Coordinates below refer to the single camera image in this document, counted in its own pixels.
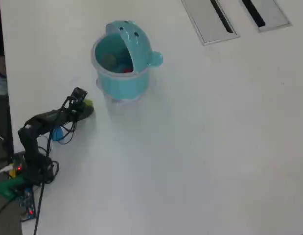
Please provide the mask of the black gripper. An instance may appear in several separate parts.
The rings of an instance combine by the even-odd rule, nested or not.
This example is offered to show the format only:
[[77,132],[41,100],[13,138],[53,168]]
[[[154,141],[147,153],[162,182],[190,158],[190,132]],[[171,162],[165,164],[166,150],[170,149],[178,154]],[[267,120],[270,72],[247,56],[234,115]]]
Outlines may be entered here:
[[84,120],[89,118],[94,109],[90,104],[84,102],[83,98],[68,96],[65,100],[65,113],[68,120]]

